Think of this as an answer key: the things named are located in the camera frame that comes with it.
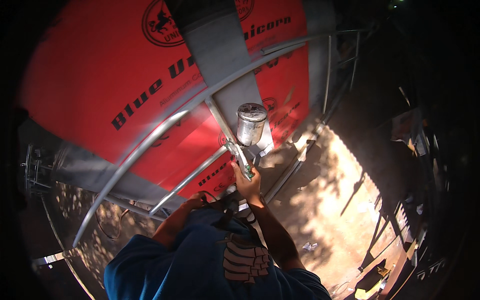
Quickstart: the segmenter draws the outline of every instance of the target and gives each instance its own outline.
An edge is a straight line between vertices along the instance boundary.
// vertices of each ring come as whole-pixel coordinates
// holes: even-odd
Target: curved metal tube
[[[192,173],[190,173],[184,180],[182,180],[176,187],[174,187],[168,194],[163,196],[162,199],[152,208],[148,213],[149,216],[153,216],[154,213],[159,210],[162,205],[164,205],[168,200],[173,198],[181,189],[183,189],[190,181],[192,181],[195,177],[198,176],[203,170],[205,170],[209,165],[211,165],[214,161],[216,161],[220,156],[222,156],[227,151],[227,148],[221,146],[212,156],[207,158],[201,165],[199,165]]]
[[[249,65],[241,68],[240,70],[236,71],[235,73],[227,76],[224,80],[214,84],[213,86],[205,89],[204,91],[200,92],[197,96],[193,97],[190,101],[185,103],[177,112],[175,112],[171,117],[163,121],[155,130],[152,131],[136,148],[133,152],[127,157],[127,159],[123,162],[123,164],[115,171],[113,176],[107,182],[105,187],[100,191],[97,195],[95,201],[93,202],[92,206],[88,210],[85,218],[78,229],[77,235],[75,236],[75,240],[73,241],[73,247],[77,246],[78,241],[82,237],[88,222],[93,217],[95,211],[98,209],[100,204],[102,203],[105,196],[112,190],[112,188],[117,184],[120,178],[130,169],[130,167],[137,161],[137,159],[142,156],[142,154],[162,135],[164,134],[173,124],[178,122],[183,116],[185,116],[189,111],[194,109],[197,105],[203,102],[205,98],[211,96],[212,94],[218,92],[229,83],[237,80],[238,78],[242,77],[248,72],[253,71],[254,69],[260,67],[261,65],[281,56],[290,51],[293,51],[297,48],[303,47],[305,43],[296,44],[290,47],[283,48],[279,51],[274,53],[265,55],[260,59],[250,63]]]
[[[279,51],[281,49],[284,49],[285,47],[293,46],[298,43],[305,43],[314,39],[318,39],[321,37],[327,37],[327,36],[334,36],[334,35],[340,35],[340,34],[348,34],[348,33],[359,33],[362,31],[369,31],[368,29],[354,29],[354,30],[339,30],[339,31],[330,31],[330,32],[323,32],[311,36],[300,36],[297,38],[293,38],[291,40],[285,41],[285,42],[280,42],[273,44],[271,46],[264,47],[260,49],[260,54],[262,55],[267,55],[270,53],[273,53],[275,51]]]

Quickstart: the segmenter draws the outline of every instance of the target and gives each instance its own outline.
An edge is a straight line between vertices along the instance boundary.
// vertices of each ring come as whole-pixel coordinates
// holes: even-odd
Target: metal frame
[[[353,33],[357,32],[357,35],[360,36],[360,31],[364,30],[344,30],[344,31],[337,31],[337,32],[330,32],[330,33],[323,33],[313,36],[303,36],[299,38],[292,39],[290,41],[278,43],[269,47],[265,47],[260,50],[260,53],[263,55],[260,59],[250,63],[249,65],[243,67],[242,69],[234,72],[230,76],[226,77],[222,81],[214,84],[211,87],[200,92],[197,96],[193,97],[187,103],[182,105],[175,113],[173,113],[170,117],[164,120],[162,123],[159,124],[157,128],[155,128],[133,151],[132,153],[125,159],[123,164],[115,171],[113,176],[110,180],[106,183],[105,187],[100,191],[100,193],[95,198],[92,206],[88,210],[87,214],[85,215],[80,228],[78,229],[77,235],[75,236],[75,240],[73,241],[73,247],[76,247],[80,238],[82,237],[88,222],[95,214],[95,211],[98,209],[100,204],[104,199],[117,204],[118,206],[128,208],[133,212],[139,213],[144,216],[149,216],[155,219],[163,220],[162,217],[155,215],[155,213],[164,205],[168,200],[170,200],[174,195],[177,194],[183,187],[185,187],[190,181],[192,181],[198,174],[204,171],[209,165],[211,165],[215,160],[217,160],[222,154],[224,154],[227,149],[225,147],[221,147],[218,149],[211,157],[209,157],[206,161],[204,161],[198,168],[196,168],[192,173],[190,173],[184,180],[182,180],[175,188],[173,188],[167,195],[165,195],[150,211],[144,210],[132,204],[125,202],[122,199],[113,197],[109,195],[110,191],[113,189],[115,184],[120,180],[120,178],[130,169],[130,167],[142,156],[142,154],[161,136],[163,135],[171,126],[177,123],[182,117],[184,117],[187,113],[193,110],[196,106],[205,102],[210,109],[212,115],[214,116],[215,120],[219,124],[220,128],[222,129],[223,133],[230,139],[231,141],[235,141],[235,136],[230,130],[230,127],[225,122],[222,114],[218,110],[214,100],[212,99],[212,95],[228,84],[232,83],[233,81],[239,79],[243,75],[253,71],[254,69],[260,67],[261,65],[280,57],[286,53],[289,53],[295,49],[303,47],[306,45],[305,42],[321,37],[328,36],[329,37],[329,46],[331,46],[331,36],[334,34],[343,34],[343,33]],[[327,80],[329,81],[330,78],[330,62],[331,62],[331,47],[329,47],[329,70]],[[328,95],[328,85],[325,91],[325,104],[326,106],[326,98]]]
[[[80,225],[80,228],[78,229],[77,235],[75,236],[75,240],[73,241],[72,246],[76,247],[78,244],[78,241],[82,237],[83,233],[85,232],[85,229],[88,225],[88,222],[90,219],[94,216],[95,211],[100,207],[100,204],[104,200],[104,198],[110,193],[110,191],[113,189],[115,184],[120,180],[120,178],[130,169],[130,167],[137,161],[140,156],[162,135],[164,134],[171,126],[173,126],[175,123],[177,123],[183,116],[185,116],[188,112],[190,112],[192,109],[194,109],[197,105],[202,103],[207,97],[213,95],[214,93],[218,92],[228,84],[232,83],[233,81],[239,79],[243,75],[247,74],[248,72],[251,72],[255,70],[256,68],[260,67],[261,65],[279,57],[282,56],[286,53],[289,53],[297,48],[303,47],[305,43],[299,43],[295,44],[293,46],[289,46],[286,48],[283,48],[279,51],[276,51],[274,53],[265,55],[261,57],[260,59],[250,63],[249,65],[241,68],[240,70],[236,71],[232,75],[226,77],[224,80],[214,84],[213,86],[203,90],[200,92],[197,96],[193,97],[191,100],[189,100],[187,103],[185,103],[183,106],[181,106],[172,116],[170,116],[168,119],[163,121],[155,130],[153,130],[152,133],[150,133],[136,148],[135,150],[132,151],[132,153],[126,158],[126,160],[123,162],[123,164],[115,171],[113,176],[110,178],[110,180],[107,182],[105,187],[100,191],[100,193],[97,195],[95,198],[95,201],[93,202],[92,206],[88,210],[87,214],[85,215],[85,218]],[[213,163],[213,160],[206,160],[202,165],[204,168],[209,166],[211,163]],[[187,184],[190,181],[187,181],[186,179],[182,180],[177,186],[180,186],[182,184]]]
[[[314,39],[318,39],[321,37],[328,37],[328,61],[327,61],[327,80],[326,80],[326,87],[325,87],[325,98],[324,98],[324,106],[322,113],[325,114],[326,108],[327,108],[327,99],[328,99],[328,88],[330,87],[330,73],[337,69],[338,67],[354,60],[355,63],[353,65],[353,73],[352,73],[352,80],[350,82],[350,91],[352,90],[353,87],[353,77],[355,76],[355,71],[357,69],[357,60],[359,56],[359,44],[360,44],[360,32],[366,32],[369,31],[368,29],[354,29],[354,30],[340,30],[340,31],[334,31],[334,32],[326,32],[326,33],[320,33],[317,35],[311,35],[311,36],[301,36],[297,37],[285,42],[281,42],[275,45],[271,45],[265,48],[262,48],[260,50],[260,53],[262,55],[267,55],[269,53],[272,53],[274,51],[279,51],[281,49],[284,49],[285,47],[289,47],[292,45],[295,45],[297,43],[305,43]],[[357,43],[355,45],[355,57],[352,57],[351,59],[341,61],[338,65],[336,65],[333,69],[331,68],[332,64],[332,36],[334,35],[341,35],[341,34],[350,34],[350,33],[357,33]]]

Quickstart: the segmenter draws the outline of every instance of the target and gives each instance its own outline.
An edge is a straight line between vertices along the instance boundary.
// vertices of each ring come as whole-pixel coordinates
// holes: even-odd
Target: metal rod
[[[112,196],[112,195],[107,195],[107,196],[105,197],[105,199],[106,199],[107,201],[109,201],[109,202],[112,202],[113,204],[116,204],[116,205],[120,206],[120,207],[129,209],[129,210],[133,211],[134,213],[138,213],[138,214],[143,215],[143,216],[148,216],[148,217],[150,217],[150,218],[152,218],[152,219],[155,219],[155,220],[165,221],[165,218],[162,218],[162,217],[157,216],[157,215],[149,216],[149,215],[148,215],[148,210],[145,210],[145,209],[143,209],[143,208],[140,208],[140,207],[138,207],[138,206],[135,206],[135,205],[133,205],[133,204],[130,204],[130,203],[128,203],[128,202],[125,202],[125,201],[123,201],[122,199],[119,199],[119,198],[114,197],[114,196]]]
[[[335,67],[333,67],[333,68],[330,70],[330,72],[332,72],[333,70],[336,70],[336,69],[340,68],[340,67],[343,66],[344,64],[349,63],[349,62],[351,62],[351,61],[354,60],[354,59],[356,59],[356,57],[352,57],[351,59],[348,59],[348,60],[344,60],[344,61],[339,62]]]
[[[223,134],[228,140],[231,140],[233,143],[235,143],[236,139],[235,136],[232,133],[232,130],[230,129],[229,125],[223,118],[222,113],[218,109],[215,101],[213,100],[212,96],[208,96],[205,98],[205,103],[208,106],[208,109],[212,113],[213,117],[215,118],[216,122],[218,125],[220,125],[220,129],[223,131]]]
[[[328,36],[328,61],[327,61],[327,84],[325,86],[325,99],[322,114],[325,114],[327,109],[328,88],[330,86],[330,68],[332,65],[332,36]]]
[[[38,185],[41,185],[41,186],[44,186],[44,187],[46,187],[46,188],[51,189],[51,186],[45,185],[45,184],[40,183],[40,182],[37,182],[37,181],[35,181],[35,180],[31,180],[31,179],[30,179],[30,182],[33,182],[34,184],[38,184]]]
[[[291,47],[284,48],[282,50],[276,51],[275,53],[265,55],[264,57],[248,64],[247,66],[241,68],[240,70],[234,72],[233,74],[227,76],[222,81],[214,84],[213,86],[203,90],[197,96],[193,97],[190,101],[185,103],[177,112],[175,112],[171,117],[163,121],[155,130],[152,131],[136,148],[132,153],[127,157],[123,164],[115,171],[113,176],[108,180],[105,187],[100,191],[92,206],[85,215],[80,228],[78,229],[75,240],[73,241],[73,247],[76,247],[78,241],[82,237],[88,222],[93,217],[95,211],[98,209],[102,203],[105,196],[113,189],[115,184],[120,180],[120,178],[128,171],[128,169],[137,161],[137,159],[142,156],[142,154],[162,135],[164,134],[171,126],[177,123],[183,116],[185,116],[190,110],[194,109],[199,105],[206,97],[211,96],[212,94],[218,92],[228,84],[239,79],[248,72],[253,71],[254,69],[260,67],[261,65],[279,57],[286,53],[289,53],[295,49],[303,47],[305,44],[297,44]]]
[[[268,47],[264,47],[260,50],[260,54],[262,55],[267,55],[270,53],[273,53],[275,51],[279,51],[281,49],[284,49],[286,47],[290,47],[299,43],[305,43],[314,39],[318,39],[321,37],[326,37],[326,36],[334,36],[334,35],[341,35],[341,34],[348,34],[348,33],[355,33],[355,32],[361,32],[361,31],[369,31],[368,29],[354,29],[354,30],[340,30],[340,31],[330,31],[330,32],[323,32],[319,33],[316,35],[311,35],[311,36],[300,36],[297,38],[293,38],[291,40],[285,41],[285,42],[280,42]]]
[[[34,177],[35,181],[38,180],[38,169],[40,169],[40,161],[39,160],[36,161],[36,165],[35,165],[35,177]]]
[[[227,148],[221,146],[212,156],[207,158],[201,165],[199,165],[192,173],[190,173],[184,180],[182,180],[176,187],[174,187],[171,191],[168,192],[162,199],[152,208],[148,213],[149,216],[152,216],[154,213],[159,210],[162,205],[167,203],[168,200],[172,199],[181,189],[183,189],[190,181],[195,179],[198,174],[202,173],[209,165],[211,165],[214,161],[216,161],[220,156],[222,156],[227,151]]]
[[[353,87],[353,77],[355,76],[355,70],[357,69],[357,61],[358,61],[358,56],[359,56],[359,47],[360,47],[360,31],[357,32],[357,46],[355,49],[355,63],[353,64],[353,73],[352,73],[352,81],[350,83],[350,91],[352,90]]]
[[[30,171],[30,152],[32,151],[32,145],[28,144],[27,147],[27,157],[25,159],[25,192],[29,194],[29,189],[28,187],[30,186],[30,176],[29,176],[29,171]]]

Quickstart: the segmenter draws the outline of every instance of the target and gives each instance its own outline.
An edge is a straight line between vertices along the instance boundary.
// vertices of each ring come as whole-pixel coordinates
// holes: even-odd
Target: red protective film
[[[120,164],[162,114],[205,89],[163,1],[72,1],[38,45],[21,105],[48,131]]]

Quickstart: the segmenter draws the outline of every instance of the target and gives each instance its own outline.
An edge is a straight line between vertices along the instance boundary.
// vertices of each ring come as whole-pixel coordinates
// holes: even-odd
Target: dirt ground
[[[386,42],[378,46],[375,39]],[[353,90],[346,93],[333,117],[307,153],[306,161],[276,194],[270,207],[292,235],[302,262],[316,273],[336,299],[352,299],[357,282],[385,259],[392,269],[405,242],[418,227],[415,203],[408,193],[422,193],[420,167],[413,153],[391,142],[389,120],[407,110],[400,93],[401,61],[395,36],[386,31],[368,40]],[[258,167],[267,191],[305,143],[321,114],[314,108],[280,149]],[[90,207],[94,194],[57,183],[46,200],[52,222],[67,247]],[[69,258],[96,299],[106,299],[103,271],[134,234],[151,236],[159,222],[104,202],[86,229],[76,255]],[[111,236],[121,233],[112,240]],[[317,243],[314,251],[303,249]]]

